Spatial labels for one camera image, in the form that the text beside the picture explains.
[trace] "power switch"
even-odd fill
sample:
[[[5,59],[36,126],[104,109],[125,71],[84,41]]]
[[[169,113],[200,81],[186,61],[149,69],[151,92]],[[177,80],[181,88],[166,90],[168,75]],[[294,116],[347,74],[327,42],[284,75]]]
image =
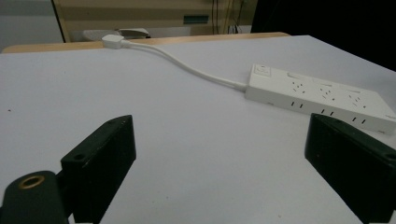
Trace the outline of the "power switch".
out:
[[[254,64],[253,72],[257,75],[270,77],[271,76],[271,68],[264,65]]]

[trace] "power strip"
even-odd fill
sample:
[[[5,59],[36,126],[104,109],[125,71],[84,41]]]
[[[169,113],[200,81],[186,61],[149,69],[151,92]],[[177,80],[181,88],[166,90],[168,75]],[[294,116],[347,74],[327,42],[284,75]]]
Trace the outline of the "power strip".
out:
[[[245,97],[305,114],[322,114],[354,127],[392,134],[396,115],[375,91],[253,64]]]

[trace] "black block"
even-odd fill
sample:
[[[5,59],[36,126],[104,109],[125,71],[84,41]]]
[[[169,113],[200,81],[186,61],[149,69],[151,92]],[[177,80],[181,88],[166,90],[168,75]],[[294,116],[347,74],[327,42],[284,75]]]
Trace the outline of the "black block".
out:
[[[363,222],[389,222],[396,151],[339,119],[312,114],[305,157]]]
[[[136,158],[132,116],[109,120],[61,159],[76,222],[99,223]]]
[[[2,224],[65,224],[56,175],[50,171],[24,175],[8,185],[0,214]]]

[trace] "white cable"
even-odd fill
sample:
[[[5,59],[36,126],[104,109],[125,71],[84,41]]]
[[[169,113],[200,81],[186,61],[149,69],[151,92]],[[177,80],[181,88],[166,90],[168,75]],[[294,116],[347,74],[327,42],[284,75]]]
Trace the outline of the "white cable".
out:
[[[212,76],[212,75],[210,75],[208,73],[201,72],[201,71],[199,71],[197,69],[194,69],[194,68],[186,65],[185,63],[183,63],[181,60],[179,60],[178,58],[176,58],[172,54],[166,52],[163,49],[157,48],[155,46],[133,43],[133,42],[130,42],[128,40],[124,40],[123,36],[120,36],[120,35],[106,35],[105,37],[102,38],[102,40],[103,40],[105,48],[120,49],[121,47],[138,47],[138,48],[145,48],[145,49],[153,49],[153,50],[156,50],[156,51],[160,52],[161,54],[163,54],[164,56],[166,56],[169,59],[171,59],[174,63],[176,63],[177,65],[179,65],[183,69],[193,73],[194,75],[196,75],[198,77],[202,77],[204,79],[219,83],[219,84],[224,85],[224,86],[232,87],[232,88],[234,88],[236,90],[239,90],[239,91],[245,91],[246,88],[247,88],[247,84],[234,82],[234,81],[231,81],[229,79],[224,79],[224,78],[221,78],[221,77],[214,77],[214,76]]]

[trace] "wooden table edge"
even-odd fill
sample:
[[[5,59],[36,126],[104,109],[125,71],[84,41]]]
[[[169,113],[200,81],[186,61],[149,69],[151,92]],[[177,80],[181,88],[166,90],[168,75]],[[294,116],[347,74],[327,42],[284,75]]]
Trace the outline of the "wooden table edge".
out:
[[[255,34],[236,34],[236,35],[192,35],[177,37],[162,37],[148,39],[133,39],[131,41],[149,45],[175,44],[197,41],[213,40],[232,40],[232,39],[252,39],[252,38],[269,38],[290,36],[282,32],[272,33],[255,33]],[[55,43],[55,44],[33,44],[33,45],[14,45],[3,49],[2,53],[23,53],[23,52],[45,52],[60,50],[77,50],[77,49],[102,49],[101,41],[91,42],[73,42],[73,43]]]

